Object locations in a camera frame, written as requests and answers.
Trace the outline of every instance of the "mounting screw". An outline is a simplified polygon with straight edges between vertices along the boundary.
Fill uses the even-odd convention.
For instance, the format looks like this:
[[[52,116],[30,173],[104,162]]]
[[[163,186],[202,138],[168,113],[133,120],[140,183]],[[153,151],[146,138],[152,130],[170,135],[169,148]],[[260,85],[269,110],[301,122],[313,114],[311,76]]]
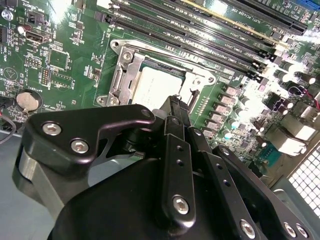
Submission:
[[[88,144],[82,140],[74,140],[71,143],[71,148],[73,151],[75,151],[78,154],[84,154],[89,150]]]
[[[302,236],[304,236],[306,239],[309,237],[308,233],[306,232],[306,230],[304,230],[302,226],[300,226],[299,224],[296,224],[296,228],[302,234]]]
[[[293,238],[295,238],[297,236],[295,230],[288,224],[288,223],[284,223],[284,227],[286,232]]]
[[[186,215],[189,212],[189,206],[186,200],[182,197],[176,196],[173,198],[173,206],[180,214]]]
[[[201,132],[200,132],[198,129],[195,128],[193,131],[194,131],[195,134],[197,134],[198,136],[201,136]]]
[[[126,52],[122,55],[122,57],[123,57],[124,60],[130,61],[130,60],[132,60],[132,58],[133,58],[134,56],[132,55],[131,52],[126,51]]]
[[[245,235],[250,239],[254,239],[256,237],[256,233],[254,228],[244,219],[241,220],[240,226]]]
[[[229,156],[229,152],[228,152],[228,150],[227,149],[225,149],[224,147],[223,148],[221,148],[221,151],[225,154],[225,155],[227,155],[227,156]]]
[[[103,97],[99,97],[99,98],[98,98],[98,102],[99,102],[100,104],[103,104],[103,103],[105,102],[105,100],[103,99]]]
[[[46,123],[42,126],[45,134],[56,136],[61,133],[61,127],[56,123]]]
[[[215,81],[214,77],[209,77],[209,83],[213,83]]]
[[[4,9],[1,12],[1,17],[3,17],[3,19],[7,20],[8,22],[10,22],[14,19],[13,13],[7,9]]]

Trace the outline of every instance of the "metal mesh grille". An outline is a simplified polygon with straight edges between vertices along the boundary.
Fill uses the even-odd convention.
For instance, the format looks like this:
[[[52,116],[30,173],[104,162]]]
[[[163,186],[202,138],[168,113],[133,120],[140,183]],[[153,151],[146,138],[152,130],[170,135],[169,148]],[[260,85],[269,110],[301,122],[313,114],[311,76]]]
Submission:
[[[289,178],[293,187],[320,218],[320,146]]]

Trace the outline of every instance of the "motherboard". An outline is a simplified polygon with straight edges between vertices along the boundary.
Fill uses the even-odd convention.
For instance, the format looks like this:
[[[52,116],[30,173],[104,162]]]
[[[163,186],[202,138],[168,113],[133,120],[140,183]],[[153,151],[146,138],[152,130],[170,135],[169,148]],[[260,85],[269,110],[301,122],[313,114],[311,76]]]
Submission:
[[[317,0],[0,0],[0,12],[0,109],[18,132],[35,113],[153,110],[171,95],[248,165],[303,154],[318,131]]]

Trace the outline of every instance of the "red wire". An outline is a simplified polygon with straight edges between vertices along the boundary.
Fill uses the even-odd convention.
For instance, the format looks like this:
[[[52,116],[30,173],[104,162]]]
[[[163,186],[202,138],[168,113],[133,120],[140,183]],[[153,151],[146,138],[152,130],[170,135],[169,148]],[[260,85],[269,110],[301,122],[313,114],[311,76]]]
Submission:
[[[314,98],[314,96],[312,96],[312,95],[308,92],[308,90],[304,90],[304,92],[305,92],[305,94],[306,94],[309,98],[311,98],[311,99],[313,100],[316,108],[317,108],[318,110],[320,110],[319,102]]]

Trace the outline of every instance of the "blue slot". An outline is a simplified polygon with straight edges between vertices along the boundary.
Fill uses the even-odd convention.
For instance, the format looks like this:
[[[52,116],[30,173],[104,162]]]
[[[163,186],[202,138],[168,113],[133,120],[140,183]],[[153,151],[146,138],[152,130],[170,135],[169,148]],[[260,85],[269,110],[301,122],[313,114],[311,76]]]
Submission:
[[[296,0],[295,2],[297,4],[309,7],[311,9],[313,9],[313,10],[316,10],[316,11],[320,10],[320,5],[318,5],[318,4],[316,4],[316,3],[312,2],[312,1],[309,1],[309,0]]]

